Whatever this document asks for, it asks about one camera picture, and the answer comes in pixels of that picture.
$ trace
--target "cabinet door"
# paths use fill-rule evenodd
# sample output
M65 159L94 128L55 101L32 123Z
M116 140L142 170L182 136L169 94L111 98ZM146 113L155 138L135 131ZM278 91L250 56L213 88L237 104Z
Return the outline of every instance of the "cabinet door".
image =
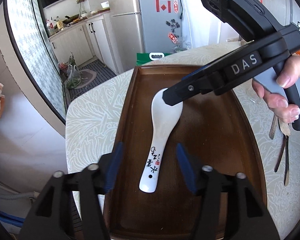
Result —
M94 34L97 38L104 64L111 68L114 73L117 73L108 33L106 31L105 21L102 19L93 22L93 29L95 31Z
M67 62L71 52L77 66L93 57L82 26L56 38L52 46L58 61Z
M99 45L97 43L96 36L94 35L95 31L94 31L94 28L93 28L93 23L87 23L86 25L87 25L89 37L90 37L90 40L91 40L91 43L92 43L92 46L93 46L93 49L94 49L94 53L96 54L96 57L102 63L104 63L103 59L102 59L102 55L101 55L100 49L99 49Z

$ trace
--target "patterned tablecloth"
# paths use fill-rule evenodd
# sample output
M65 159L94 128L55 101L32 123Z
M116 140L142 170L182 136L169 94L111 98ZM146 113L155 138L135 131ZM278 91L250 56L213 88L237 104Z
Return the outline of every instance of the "patterned tablecloth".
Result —
M204 46L167 56L151 64L205 65L239 46L239 42ZM90 163L98 162L102 154L112 151L132 72L133 70L129 70L93 88L69 106L66 116L66 158L69 173L81 171ZM263 101L251 101L246 92L250 87L251 81L245 82L236 87L234 92L258 143L266 177L268 209L280 238L284 239L300 219L300 132L292 130L290 136L290 181L285 187L284 157L278 172L274 173L283 135L277 127L274 140L269 138L273 113ZM74 200L80 212L78 192L74 192ZM99 196L99 200L103 208L104 196Z

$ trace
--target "hand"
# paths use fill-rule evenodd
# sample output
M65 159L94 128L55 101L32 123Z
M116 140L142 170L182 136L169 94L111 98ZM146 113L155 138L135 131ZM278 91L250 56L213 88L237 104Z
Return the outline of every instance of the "hand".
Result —
M281 74L277 78L277 84L283 88L291 87L300 77L300 56L293 54L284 64ZM265 90L262 85L252 81L252 87L260 98L263 98L269 109L285 123L291 123L299 118L300 109L290 104L279 95Z

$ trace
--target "white ceramic spoon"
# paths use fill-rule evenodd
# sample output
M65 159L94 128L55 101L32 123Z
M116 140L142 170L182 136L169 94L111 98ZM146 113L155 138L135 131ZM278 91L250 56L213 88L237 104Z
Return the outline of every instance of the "white ceramic spoon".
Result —
M183 108L183 102L175 106L169 106L163 101L162 94L166 89L161 89L156 93L151 104L153 137L147 162L139 183L139 188L147 193L154 192L157 187L163 151L172 129L181 116Z

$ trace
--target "wooden tray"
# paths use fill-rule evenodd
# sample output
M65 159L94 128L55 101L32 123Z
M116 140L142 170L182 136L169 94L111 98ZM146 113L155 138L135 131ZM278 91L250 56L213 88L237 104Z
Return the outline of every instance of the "wooden tray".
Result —
M167 141L157 189L139 190L139 181L152 140L151 102L198 66L136 67L122 109L115 143L124 142L123 160L115 187L106 195L104 218L112 239L188 239L199 213L200 197L186 188L176 145L203 164L234 175L244 172L266 204L266 182L260 153L248 119L233 91L186 100ZM221 196L217 237L224 233L226 195Z

